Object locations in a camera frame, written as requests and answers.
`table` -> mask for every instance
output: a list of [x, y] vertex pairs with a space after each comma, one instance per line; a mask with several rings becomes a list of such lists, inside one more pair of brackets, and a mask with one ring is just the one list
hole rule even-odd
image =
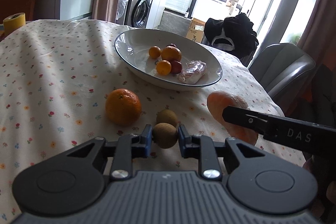
[[[20, 213], [11, 193], [20, 171], [97, 136], [112, 141], [141, 133], [145, 124], [155, 124], [162, 109], [173, 110], [190, 134], [216, 141], [224, 141], [228, 133], [206, 106], [215, 90], [242, 96], [251, 110], [283, 115], [236, 57], [207, 46], [223, 68], [222, 79], [213, 86], [177, 92], [139, 79], [114, 48], [116, 37], [130, 29], [97, 20], [38, 20], [0, 43], [0, 223]], [[105, 116], [105, 99], [118, 88], [134, 91], [142, 103], [140, 119], [127, 128]], [[256, 146], [294, 164], [304, 163], [300, 151], [262, 138]], [[166, 150], [153, 144], [151, 158], [134, 160], [135, 170], [197, 167], [195, 159], [181, 158], [177, 144]]]

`white plate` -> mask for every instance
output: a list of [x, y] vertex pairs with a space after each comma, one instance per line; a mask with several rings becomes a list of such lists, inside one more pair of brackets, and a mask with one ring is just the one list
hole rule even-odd
[[[182, 53], [182, 67], [192, 60], [201, 60], [207, 65], [206, 74], [195, 85], [180, 82], [177, 75], [159, 75], [155, 70], [155, 62], [148, 55], [150, 47], [163, 49], [175, 44]], [[214, 55], [206, 48], [180, 35], [155, 29], [133, 29], [119, 35], [115, 40], [115, 49], [126, 62], [128, 68], [141, 79], [169, 90], [194, 90], [213, 85], [222, 77], [222, 67]]]

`yellow tape roll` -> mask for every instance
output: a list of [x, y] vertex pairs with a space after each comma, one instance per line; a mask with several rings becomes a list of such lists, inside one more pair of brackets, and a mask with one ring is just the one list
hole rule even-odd
[[6, 17], [3, 20], [3, 26], [5, 29], [5, 36], [10, 35], [16, 29], [19, 29], [23, 25], [26, 24], [26, 14], [25, 13], [17, 13], [15, 15], [11, 15]]

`washing machine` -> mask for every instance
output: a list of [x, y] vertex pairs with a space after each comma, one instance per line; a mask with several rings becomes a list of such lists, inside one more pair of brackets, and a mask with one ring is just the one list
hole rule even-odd
[[125, 24], [136, 28], [146, 28], [152, 0], [128, 0]]

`wrapped sausage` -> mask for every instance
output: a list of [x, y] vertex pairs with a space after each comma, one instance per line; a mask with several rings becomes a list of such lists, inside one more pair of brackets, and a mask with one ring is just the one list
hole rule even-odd
[[194, 85], [205, 74], [207, 68], [206, 63], [193, 60], [189, 62], [187, 68], [178, 75], [179, 80], [187, 85]]

